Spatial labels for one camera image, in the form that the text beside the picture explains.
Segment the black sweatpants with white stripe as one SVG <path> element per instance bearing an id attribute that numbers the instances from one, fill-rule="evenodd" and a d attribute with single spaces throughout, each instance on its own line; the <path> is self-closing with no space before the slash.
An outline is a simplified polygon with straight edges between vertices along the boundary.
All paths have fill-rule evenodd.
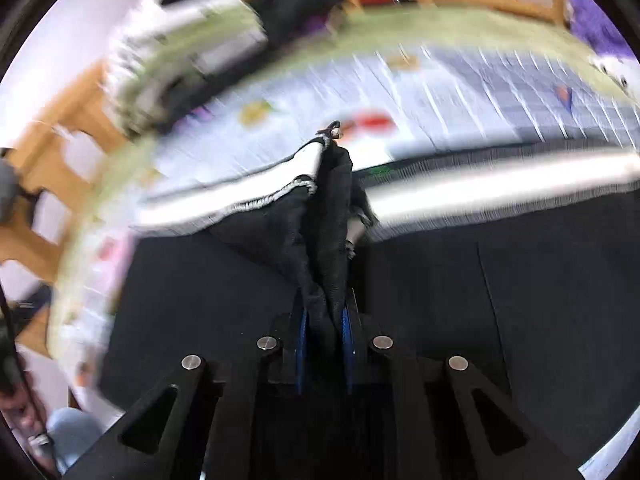
<path id="1" fill-rule="evenodd" d="M 347 390 L 354 306 L 424 358 L 468 359 L 577 467 L 639 405 L 639 156 L 595 140 L 352 170 L 325 133 L 143 222 L 100 386 L 128 411 L 188 354 L 230 365 L 306 314 L 247 479 L 375 479 Z"/>

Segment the green fleece blanket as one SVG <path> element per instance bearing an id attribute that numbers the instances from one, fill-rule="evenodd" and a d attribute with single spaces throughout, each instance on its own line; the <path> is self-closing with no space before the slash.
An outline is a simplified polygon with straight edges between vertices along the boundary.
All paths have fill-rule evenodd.
<path id="1" fill-rule="evenodd" d="M 558 26 L 477 8 L 391 8 L 354 15 L 345 28 L 334 35 L 299 42 L 231 89 L 279 68 L 303 67 L 328 58 L 394 50 L 410 44 L 458 49 L 523 49 L 593 66 L 590 47 Z M 612 85 L 616 96 L 627 98 L 614 81 Z"/>

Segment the fruit print plastic sheet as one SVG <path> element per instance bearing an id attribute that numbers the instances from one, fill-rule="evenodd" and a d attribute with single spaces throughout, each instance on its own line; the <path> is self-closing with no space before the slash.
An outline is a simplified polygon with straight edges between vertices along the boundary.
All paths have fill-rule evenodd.
<path id="1" fill-rule="evenodd" d="M 116 298 L 145 220 L 167 218 L 171 205 L 192 208 L 196 193 L 280 162 L 334 119 L 345 126 L 342 143 L 356 169 L 453 152 L 442 147 L 434 114 L 447 92 L 432 96 L 447 77 L 425 48 L 457 49 L 410 44 L 279 68 L 210 99 L 164 140 L 131 144 L 110 159 L 58 274 L 48 337 L 85 410 L 105 420 L 118 416 L 98 382 Z M 532 53 L 565 64 L 604 96 L 638 105 L 616 96 L 611 79 L 593 66 Z"/>

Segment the grey checked bed sheet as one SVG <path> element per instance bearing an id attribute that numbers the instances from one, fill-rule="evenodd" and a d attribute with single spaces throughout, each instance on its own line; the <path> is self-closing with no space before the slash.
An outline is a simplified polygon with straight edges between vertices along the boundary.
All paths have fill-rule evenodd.
<path id="1" fill-rule="evenodd" d="M 447 77 L 435 104 L 447 151 L 554 140 L 639 148 L 639 107 L 591 89 L 565 64 L 532 52 L 425 48 Z"/>

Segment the folded white green floral quilt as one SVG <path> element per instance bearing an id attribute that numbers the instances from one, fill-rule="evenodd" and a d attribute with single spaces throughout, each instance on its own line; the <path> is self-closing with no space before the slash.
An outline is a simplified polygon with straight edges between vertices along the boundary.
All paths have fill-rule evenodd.
<path id="1" fill-rule="evenodd" d="M 164 118 L 173 84 L 219 74 L 266 43 L 243 0 L 138 0 L 108 40 L 105 114 L 126 136 L 144 133 Z"/>

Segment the purple plush toy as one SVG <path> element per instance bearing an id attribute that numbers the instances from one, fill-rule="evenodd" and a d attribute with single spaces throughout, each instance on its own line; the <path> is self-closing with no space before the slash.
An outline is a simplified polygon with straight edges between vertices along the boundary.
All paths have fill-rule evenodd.
<path id="1" fill-rule="evenodd" d="M 570 31 L 597 53 L 633 58 L 629 44 L 613 22 L 593 0 L 568 0 Z"/>

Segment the black jacket pile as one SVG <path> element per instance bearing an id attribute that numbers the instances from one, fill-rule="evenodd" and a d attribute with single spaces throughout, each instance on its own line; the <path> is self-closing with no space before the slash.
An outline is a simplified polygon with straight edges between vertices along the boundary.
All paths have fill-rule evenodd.
<path id="1" fill-rule="evenodd" d="M 309 21 L 325 18 L 344 0 L 248 0 L 256 12 L 267 43 L 265 50 L 274 52 L 300 34 Z"/>

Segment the wooden bed frame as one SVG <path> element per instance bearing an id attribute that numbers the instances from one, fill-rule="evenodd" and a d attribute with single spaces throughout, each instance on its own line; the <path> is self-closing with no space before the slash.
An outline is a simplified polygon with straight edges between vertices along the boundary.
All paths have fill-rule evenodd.
<path id="1" fill-rule="evenodd" d="M 334 35 L 345 28 L 352 16 L 374 10 L 477 8 L 514 18 L 528 18 L 566 30 L 565 7 L 566 0 L 414 0 L 375 9 L 363 6 L 359 0 L 347 0 L 343 26 L 334 32 L 322 32 L 315 37 L 295 41 L 276 60 L 299 42 Z M 167 134 L 160 133 L 160 122 L 157 122 L 144 133 L 126 136 L 105 114 L 104 68 L 105 60 L 99 60 L 50 99 L 32 118 L 8 157 L 26 190 L 54 195 L 70 214 L 60 239 L 55 242 L 42 237 L 29 226 L 24 200 L 17 203 L 9 221 L 2 224 L 2 260 L 21 263 L 41 281 L 53 283 L 58 280 L 58 271 L 76 234 L 81 213 L 112 156 L 130 144 L 167 136 L 179 119 L 222 93 L 211 93 L 207 98 L 198 99 L 172 123 Z"/>

